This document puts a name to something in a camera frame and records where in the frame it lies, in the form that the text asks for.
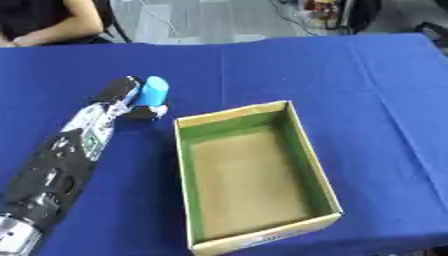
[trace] cardboard edge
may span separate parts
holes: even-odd
[[[308,157],[308,160],[310,161],[310,163],[312,165],[313,172],[316,175],[317,180],[319,181],[319,184],[323,188],[323,191],[325,193],[325,196],[327,197],[327,200],[330,202],[331,209],[334,212],[343,214],[344,211],[339,203],[339,200],[336,197],[336,193],[334,192],[334,190],[330,184],[330,181],[328,180],[328,178],[318,160],[318,157],[313,149],[313,146],[311,145],[311,143],[308,139],[308,136],[306,136],[305,129],[303,128],[303,125],[300,122],[300,119],[297,115],[297,111],[294,108],[292,101],[288,101],[287,111],[294,120],[294,127],[296,129],[296,132],[299,135],[298,137],[300,138],[301,142],[305,146],[304,148],[305,148],[305,152]]]
[[[187,192],[187,184],[186,184],[186,173],[185,168],[183,164],[183,156],[182,156],[182,145],[181,145],[181,139],[180,139],[180,131],[179,131],[179,124],[177,120],[174,120],[174,132],[176,136],[176,149],[177,149],[177,160],[179,162],[179,169],[180,169],[180,176],[181,176],[181,184],[182,184],[182,197],[184,199],[184,207],[185,207],[185,214],[186,214],[186,226],[187,226],[187,245],[189,249],[193,248],[193,233],[192,233],[192,227],[190,223],[190,200],[188,199],[188,192]]]
[[[248,241],[248,240],[253,240],[256,238],[263,238],[263,237],[269,238],[273,234],[282,234],[282,232],[284,232],[286,234],[290,234],[290,235],[286,235],[286,236],[277,236],[277,239],[261,239],[261,242],[259,241],[259,242],[255,242],[253,244],[247,244],[246,246],[234,247],[235,249],[243,249],[243,248],[247,248],[247,247],[251,247],[251,246],[255,246],[255,245],[259,245],[259,244],[263,244],[263,243],[267,243],[267,242],[272,242],[274,240],[280,240],[283,238],[288,238],[288,237],[292,237],[292,236],[299,235],[299,234],[304,234],[304,233],[321,230],[321,229],[333,224],[335,221],[337,221],[341,217],[341,215],[342,215],[341,213],[332,213],[329,215],[313,218],[310,220],[304,220],[304,221],[300,221],[300,222],[296,222],[296,223],[286,224],[286,225],[282,225],[279,227],[274,227],[274,228],[270,228],[270,229],[266,229],[266,230],[248,233],[248,234],[242,234],[242,235],[237,235],[237,236],[232,236],[232,237],[215,239],[215,240],[211,240],[211,241],[205,241],[205,242],[194,244],[192,249],[195,253],[201,254],[201,252],[206,251],[209,248],[214,248],[217,246],[232,244],[233,246],[231,246],[231,247],[234,247],[234,244],[238,244],[240,241]],[[315,229],[307,228],[306,230],[301,230],[301,228],[303,228],[303,227],[313,226],[313,225],[316,226]]]
[[[187,116],[176,119],[179,124],[179,128],[185,128],[190,126],[202,125],[207,123],[225,121],[240,116],[247,116],[259,113],[269,113],[284,110],[287,107],[288,101],[274,101],[262,104],[253,104],[249,106],[232,108],[228,110],[200,114],[195,116]]]

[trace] sticker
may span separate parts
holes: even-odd
[[[250,240],[245,241],[242,244],[242,248],[252,247],[252,246],[256,246],[256,245],[260,245],[260,244],[264,244],[264,243],[269,243],[269,242],[280,240],[280,239],[283,239],[283,238],[295,236],[295,235],[298,235],[300,233],[302,233],[302,231],[298,230],[298,231],[286,232],[286,233],[279,232],[279,233],[274,234],[274,235],[259,236],[259,237],[252,238]]]

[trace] blue cup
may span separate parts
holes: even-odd
[[[168,90],[169,85],[164,79],[158,76],[150,76],[146,80],[141,95],[137,99],[135,105],[159,107],[165,102]]]

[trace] blue fabric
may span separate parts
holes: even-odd
[[[293,100],[345,215],[233,255],[372,255],[448,244],[448,63],[418,35],[217,46],[0,51],[0,187],[89,96],[126,75],[171,86],[169,115],[120,121],[45,256],[189,255],[174,117]]]

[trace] person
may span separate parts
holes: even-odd
[[[0,0],[0,46],[27,47],[103,32],[93,0]]]

